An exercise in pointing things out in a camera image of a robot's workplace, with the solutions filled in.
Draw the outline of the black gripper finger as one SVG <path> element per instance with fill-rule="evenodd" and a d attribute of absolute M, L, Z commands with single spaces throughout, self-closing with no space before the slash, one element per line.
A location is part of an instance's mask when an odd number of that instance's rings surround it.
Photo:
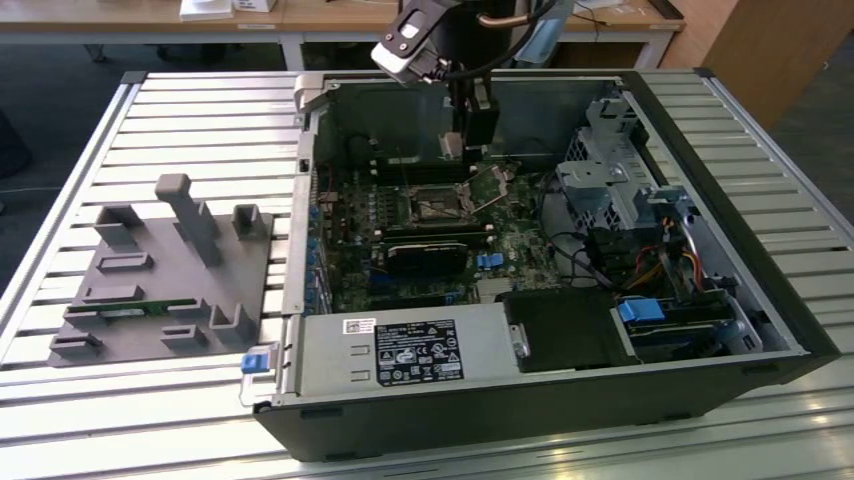
<path fill-rule="evenodd" d="M 488 79 L 466 82 L 464 159 L 479 160 L 483 147 L 492 142 L 500 107 Z"/>
<path fill-rule="evenodd" d="M 463 132 L 466 123 L 466 82 L 455 80 L 450 82 L 450 102 L 451 102 L 451 131 L 456 133 Z"/>

